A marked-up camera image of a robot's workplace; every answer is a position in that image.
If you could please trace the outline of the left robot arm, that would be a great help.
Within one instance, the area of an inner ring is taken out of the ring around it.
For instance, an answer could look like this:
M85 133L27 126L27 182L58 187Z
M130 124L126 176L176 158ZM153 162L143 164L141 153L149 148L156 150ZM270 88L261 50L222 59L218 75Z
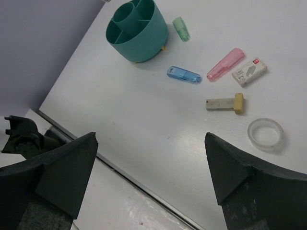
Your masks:
M30 159L66 144L50 130L42 135L36 123L29 118L11 115L4 119L10 122L10 128L5 130L9 138L1 150L2 153L20 154L25 159Z

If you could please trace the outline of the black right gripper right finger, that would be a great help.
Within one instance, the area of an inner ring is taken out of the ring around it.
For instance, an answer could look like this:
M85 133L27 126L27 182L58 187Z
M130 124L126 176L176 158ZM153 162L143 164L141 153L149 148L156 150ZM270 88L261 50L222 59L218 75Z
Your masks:
M307 176L269 163L212 133L204 140L229 230L305 230Z

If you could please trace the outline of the white staples box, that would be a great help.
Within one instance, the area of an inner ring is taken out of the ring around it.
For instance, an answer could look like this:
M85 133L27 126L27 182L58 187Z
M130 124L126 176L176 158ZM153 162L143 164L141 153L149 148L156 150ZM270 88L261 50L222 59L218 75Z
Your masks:
M232 77L242 88L244 88L255 79L262 76L267 70L267 65L256 57L243 65L240 69L234 71Z

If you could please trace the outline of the green translucent highlighter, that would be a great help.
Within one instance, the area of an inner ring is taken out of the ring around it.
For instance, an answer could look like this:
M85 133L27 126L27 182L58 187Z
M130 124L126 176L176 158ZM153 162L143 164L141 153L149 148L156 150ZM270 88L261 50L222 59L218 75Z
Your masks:
M183 42L187 42L190 40L190 35L188 32L188 29L185 25L184 20L181 17L177 17L172 21L172 24L176 30L176 32L178 33L180 39Z

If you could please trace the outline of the blue translucent highlighter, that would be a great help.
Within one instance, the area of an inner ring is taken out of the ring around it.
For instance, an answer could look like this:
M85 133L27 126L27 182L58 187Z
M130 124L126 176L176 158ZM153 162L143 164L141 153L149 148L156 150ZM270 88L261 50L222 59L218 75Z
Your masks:
M202 77L199 74L175 66L171 66L168 69L167 76L192 84L200 84L202 81Z

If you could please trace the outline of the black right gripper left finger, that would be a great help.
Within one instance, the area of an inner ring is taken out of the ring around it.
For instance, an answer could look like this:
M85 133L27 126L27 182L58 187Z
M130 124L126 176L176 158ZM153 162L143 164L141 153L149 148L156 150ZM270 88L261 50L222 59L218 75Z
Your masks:
M0 169L2 230L69 230L98 149L94 132Z

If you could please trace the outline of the pink translucent highlighter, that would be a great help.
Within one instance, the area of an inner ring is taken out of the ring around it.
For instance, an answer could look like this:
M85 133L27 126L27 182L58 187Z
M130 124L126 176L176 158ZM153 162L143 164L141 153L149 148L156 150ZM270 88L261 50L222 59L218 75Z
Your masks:
M245 54L241 49L234 48L208 72L207 79L210 82L217 81L244 57Z

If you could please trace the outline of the clear tape roll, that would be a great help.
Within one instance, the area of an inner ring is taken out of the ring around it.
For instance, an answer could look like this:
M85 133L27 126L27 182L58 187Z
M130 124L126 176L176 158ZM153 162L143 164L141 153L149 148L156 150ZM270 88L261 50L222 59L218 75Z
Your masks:
M252 121L247 129L251 144L266 153L277 153L286 143L282 126L269 118L259 118Z

